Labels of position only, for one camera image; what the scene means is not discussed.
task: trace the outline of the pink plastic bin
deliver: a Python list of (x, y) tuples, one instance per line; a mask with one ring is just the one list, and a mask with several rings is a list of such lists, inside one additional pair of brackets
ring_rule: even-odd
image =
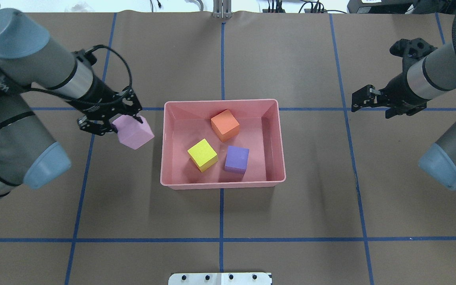
[[(210, 118), (230, 109), (240, 133), (221, 142)], [(165, 104), (161, 184), (175, 190), (269, 187), (286, 180), (279, 105), (275, 99), (170, 101)], [(201, 173), (188, 149), (207, 139), (219, 161)], [(228, 146), (249, 148), (245, 174), (223, 169)]]

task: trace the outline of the orange cube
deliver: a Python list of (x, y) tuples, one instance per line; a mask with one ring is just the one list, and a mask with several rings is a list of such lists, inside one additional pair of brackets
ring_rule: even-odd
[(240, 124), (230, 110), (224, 110), (221, 114), (210, 119), (212, 129), (217, 137), (224, 143), (239, 134)]

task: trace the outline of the foam block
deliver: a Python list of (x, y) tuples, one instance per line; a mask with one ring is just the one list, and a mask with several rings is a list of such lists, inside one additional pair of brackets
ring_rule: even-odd
[(201, 172), (204, 172), (217, 162), (217, 153), (206, 139), (199, 141), (192, 148), (188, 149), (188, 153)]
[(224, 169), (232, 173), (246, 173), (248, 158), (248, 148), (228, 146), (228, 153), (226, 154), (226, 163), (224, 164)]
[(224, 143), (239, 134), (240, 125), (230, 110), (224, 110), (221, 114), (210, 119), (212, 129), (217, 137)]
[(119, 142), (134, 150), (143, 146), (154, 137), (147, 120), (140, 115), (138, 117), (142, 119), (143, 124), (129, 115), (122, 115), (112, 123), (117, 128)]

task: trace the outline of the purple cube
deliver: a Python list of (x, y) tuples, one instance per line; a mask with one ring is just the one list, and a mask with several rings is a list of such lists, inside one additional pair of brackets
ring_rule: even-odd
[(226, 163), (224, 164), (224, 169), (232, 173), (244, 174), (247, 169), (248, 157), (248, 148), (228, 146), (228, 153), (226, 154)]

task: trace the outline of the blue joint cap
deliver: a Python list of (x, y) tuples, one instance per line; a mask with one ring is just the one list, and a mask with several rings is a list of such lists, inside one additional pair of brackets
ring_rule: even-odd
[(70, 167), (71, 161), (67, 153), (61, 144), (55, 142), (40, 154), (27, 170), (24, 184), (32, 189), (38, 189), (65, 173)]
[(49, 31), (21, 11), (0, 9), (0, 58), (29, 56), (42, 50), (49, 40)]
[(430, 176), (450, 190), (456, 190), (456, 166), (438, 144), (433, 144), (418, 163)]

